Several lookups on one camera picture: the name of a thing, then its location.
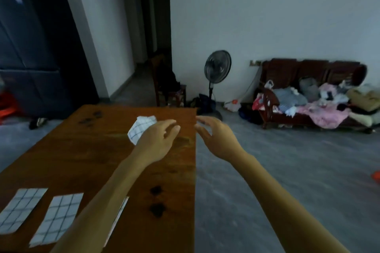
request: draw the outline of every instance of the sofa armrest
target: sofa armrest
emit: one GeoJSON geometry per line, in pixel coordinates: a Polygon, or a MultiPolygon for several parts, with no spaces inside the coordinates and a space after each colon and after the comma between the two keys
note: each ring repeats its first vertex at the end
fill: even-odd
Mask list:
{"type": "Polygon", "coordinates": [[[261,88],[261,91],[263,92],[265,113],[268,121],[270,121],[272,119],[273,106],[279,106],[280,102],[272,90],[268,88],[261,88]]]}

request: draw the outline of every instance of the wooden sofa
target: wooden sofa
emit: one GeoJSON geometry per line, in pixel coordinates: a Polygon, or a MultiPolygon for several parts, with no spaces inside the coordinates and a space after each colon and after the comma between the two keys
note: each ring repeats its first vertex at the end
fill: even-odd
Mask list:
{"type": "MultiPolygon", "coordinates": [[[[278,106],[279,102],[271,90],[263,87],[268,80],[274,82],[274,89],[288,86],[299,89],[299,79],[306,76],[315,78],[318,86],[326,82],[338,85],[343,80],[352,82],[353,85],[359,85],[367,74],[366,65],[354,61],[329,62],[328,60],[272,59],[264,61],[262,68],[260,87],[256,91],[255,97],[258,92],[263,93],[265,110],[259,112],[263,119],[264,129],[267,128],[268,124],[318,127],[308,115],[296,114],[292,118],[285,114],[273,113],[273,106],[278,106]]],[[[362,124],[351,118],[345,119],[339,127],[364,128],[362,124]]]]}

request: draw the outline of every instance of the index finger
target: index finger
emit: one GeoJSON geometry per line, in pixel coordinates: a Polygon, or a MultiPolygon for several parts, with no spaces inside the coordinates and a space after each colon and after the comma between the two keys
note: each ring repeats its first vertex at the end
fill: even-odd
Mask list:
{"type": "Polygon", "coordinates": [[[170,125],[176,123],[177,121],[174,119],[168,119],[164,121],[158,121],[156,124],[159,126],[161,129],[166,130],[170,125]]]}
{"type": "Polygon", "coordinates": [[[219,119],[211,116],[197,116],[196,117],[198,121],[201,123],[210,126],[211,128],[214,128],[219,121],[219,119]]]}

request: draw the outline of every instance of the finger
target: finger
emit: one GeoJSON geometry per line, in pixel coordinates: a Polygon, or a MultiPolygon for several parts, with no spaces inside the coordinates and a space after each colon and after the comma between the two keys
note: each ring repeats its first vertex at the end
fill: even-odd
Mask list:
{"type": "Polygon", "coordinates": [[[181,130],[181,126],[179,125],[174,126],[172,130],[169,132],[168,136],[165,138],[165,140],[167,140],[167,142],[170,142],[170,144],[172,144],[180,130],[181,130]]]}
{"type": "Polygon", "coordinates": [[[210,126],[211,128],[214,128],[220,122],[219,119],[211,116],[197,116],[196,118],[202,124],[210,126]]]}
{"type": "Polygon", "coordinates": [[[202,137],[202,139],[205,142],[208,141],[208,139],[211,138],[210,133],[203,126],[200,126],[199,124],[196,124],[194,127],[195,127],[195,130],[198,132],[198,134],[202,137]]]}
{"type": "Polygon", "coordinates": [[[177,121],[173,119],[168,119],[164,121],[158,121],[156,126],[160,127],[162,130],[166,130],[170,125],[175,124],[177,121]]]}

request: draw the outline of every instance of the fan head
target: fan head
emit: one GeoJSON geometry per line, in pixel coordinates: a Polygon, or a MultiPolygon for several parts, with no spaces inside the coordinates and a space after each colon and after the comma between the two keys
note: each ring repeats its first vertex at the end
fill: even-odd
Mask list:
{"type": "Polygon", "coordinates": [[[204,66],[204,74],[210,83],[219,83],[226,78],[231,69],[231,56],[225,50],[212,53],[204,66]]]}

